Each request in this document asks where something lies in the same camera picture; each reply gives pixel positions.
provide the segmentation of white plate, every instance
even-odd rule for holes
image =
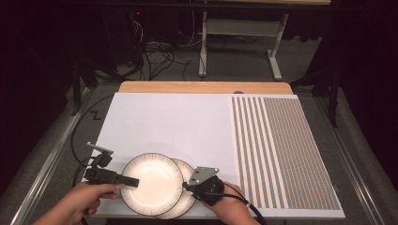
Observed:
[[[122,186],[120,193],[134,212],[156,216],[176,205],[182,193],[182,173],[167,156],[147,153],[130,161],[122,174],[139,179],[138,187]]]
[[[181,170],[184,181],[188,181],[193,173],[193,168],[183,160],[173,158],[173,161]],[[181,217],[192,208],[195,201],[196,200],[193,198],[192,193],[184,189],[182,191],[181,198],[176,205],[166,213],[156,216],[156,218],[170,219]]]

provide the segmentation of desk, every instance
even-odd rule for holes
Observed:
[[[217,2],[271,3],[284,5],[296,4],[314,6],[330,4],[330,0],[217,0]],[[283,31],[286,27],[288,16],[288,14],[284,14],[281,17],[281,20],[276,22],[208,19],[207,12],[205,11],[203,14],[202,48],[199,61],[199,76],[204,77],[207,72],[207,34],[243,35],[274,38],[271,49],[267,50],[268,60],[271,65],[274,79],[276,81],[281,81],[282,75],[275,56],[282,40]]]
[[[225,94],[235,91],[253,94]],[[148,152],[219,168],[221,180],[242,186],[265,218],[344,217],[286,83],[124,82],[97,145],[115,151],[107,169],[118,173]],[[140,216],[119,198],[102,201],[95,217]],[[199,202],[182,216],[215,217]]]

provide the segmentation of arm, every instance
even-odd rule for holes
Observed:
[[[119,189],[120,185],[80,183],[34,225],[77,224],[83,218],[84,210],[88,209],[89,215],[95,214],[100,206],[100,198],[115,199],[117,196],[114,192]]]
[[[240,187],[226,183],[241,193]],[[232,188],[225,186],[225,194],[238,195]],[[250,215],[248,207],[241,201],[222,197],[222,200],[216,204],[209,206],[202,202],[202,204],[211,209],[219,219],[228,225],[258,225],[259,223]]]

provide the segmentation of striped pattern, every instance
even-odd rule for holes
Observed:
[[[238,182],[259,208],[340,209],[296,98],[231,97]]]

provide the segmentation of person's right hand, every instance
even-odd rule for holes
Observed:
[[[241,189],[239,186],[224,182],[227,185],[225,186],[224,189],[224,194],[231,194],[231,195],[236,195],[238,197],[239,194],[234,191],[232,188],[228,187],[231,186],[239,193],[241,194]],[[257,225],[259,224],[249,213],[248,207],[241,201],[230,198],[230,197],[222,197],[220,201],[218,201],[216,204],[209,206],[205,202],[202,202],[202,204],[212,210],[219,219],[228,225]]]

